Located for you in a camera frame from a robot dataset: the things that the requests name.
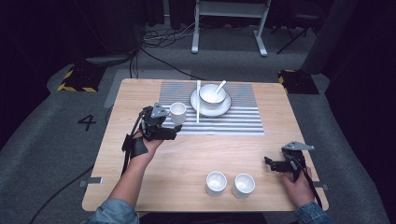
white metal stand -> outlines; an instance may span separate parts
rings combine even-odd
[[[262,42],[262,29],[267,19],[268,10],[271,0],[266,0],[266,4],[250,3],[228,3],[228,2],[206,2],[196,0],[195,8],[195,27],[192,38],[191,53],[198,53],[199,44],[199,18],[200,16],[227,16],[227,17],[248,17],[262,18],[260,20],[259,30],[253,31],[260,55],[266,57],[267,50]]]

striped placemat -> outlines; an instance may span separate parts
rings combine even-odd
[[[202,86],[214,82],[202,82]],[[190,98],[196,90],[196,83],[163,82],[159,103],[169,111],[174,102],[181,102],[187,107],[187,119],[178,134],[218,134],[218,135],[264,135],[259,108],[256,104],[253,88],[250,84],[227,83],[224,90],[231,97],[231,108],[225,114],[215,118],[200,115],[196,122],[196,111]],[[175,127],[170,117],[166,118],[163,127]]]

denim sleeve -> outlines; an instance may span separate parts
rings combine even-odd
[[[308,203],[299,207],[294,214],[300,224],[332,224],[332,219],[319,207],[317,203]]]
[[[136,211],[123,200],[107,199],[84,224],[139,223]]]

chopsticks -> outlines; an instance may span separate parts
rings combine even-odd
[[[200,104],[200,96],[199,96],[199,91],[201,89],[201,80],[197,80],[197,96],[196,96],[196,102],[197,102],[197,123],[199,123],[199,104]]]

wooden table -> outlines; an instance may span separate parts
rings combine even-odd
[[[124,79],[114,104],[106,133],[100,147],[92,177],[101,176],[102,184],[90,184],[82,202],[87,211],[94,211],[113,190],[123,165],[121,146],[130,133],[139,112],[159,100],[165,80]],[[270,170],[264,156],[283,161],[280,148],[291,142],[303,143],[288,97],[280,84],[249,83],[260,111],[264,136],[182,135],[165,141],[148,166],[136,211],[292,211],[278,172]],[[304,151],[306,164],[312,168],[311,157]],[[205,192],[206,176],[212,171],[223,172],[228,185],[220,197]],[[231,192],[234,178],[241,173],[253,176],[256,188],[245,199]],[[322,188],[317,188],[323,208],[329,204]]]

